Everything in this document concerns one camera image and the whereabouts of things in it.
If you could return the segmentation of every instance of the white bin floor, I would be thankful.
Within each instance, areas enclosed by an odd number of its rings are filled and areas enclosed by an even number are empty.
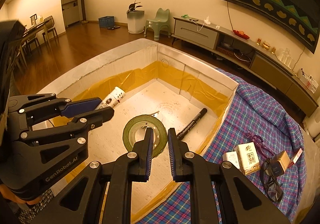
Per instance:
[[[115,161],[127,153],[122,141],[123,129],[135,116],[160,111],[168,130],[174,127],[180,132],[200,111],[185,97],[174,93],[158,81],[154,81],[115,108],[114,117],[89,134],[89,158],[86,164],[97,160],[102,164]],[[207,113],[184,138],[191,151],[201,146],[215,125],[216,118]],[[145,207],[172,181],[168,145],[152,160],[151,176],[147,183],[132,184],[132,214]]]

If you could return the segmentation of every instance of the doorway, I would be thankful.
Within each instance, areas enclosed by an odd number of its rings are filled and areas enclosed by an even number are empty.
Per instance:
[[[82,9],[82,17],[83,17],[82,19],[86,21],[87,17],[85,16],[84,0],[81,0],[81,9]]]

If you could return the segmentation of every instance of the red dish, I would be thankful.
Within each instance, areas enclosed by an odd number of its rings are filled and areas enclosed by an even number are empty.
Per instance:
[[[250,37],[249,37],[248,35],[246,35],[246,34],[241,35],[241,34],[239,33],[239,31],[233,30],[233,33],[234,33],[235,35],[243,38],[243,39],[250,39]]]

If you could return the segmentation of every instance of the black marker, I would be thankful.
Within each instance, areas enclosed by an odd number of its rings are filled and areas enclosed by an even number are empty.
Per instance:
[[[181,141],[206,113],[207,109],[203,108],[200,113],[197,114],[196,117],[180,133],[177,134],[177,139]]]

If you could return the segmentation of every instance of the human hand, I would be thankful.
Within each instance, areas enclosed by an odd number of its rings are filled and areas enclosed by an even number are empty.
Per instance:
[[[0,184],[0,192],[3,196],[3,198],[11,200],[11,201],[19,203],[19,204],[27,203],[28,205],[34,205],[34,204],[37,204],[42,198],[40,196],[32,201],[28,201],[28,202],[24,201],[24,200],[20,199],[19,197],[17,197],[15,194],[13,194],[13,192],[10,191],[10,189],[5,184]]]

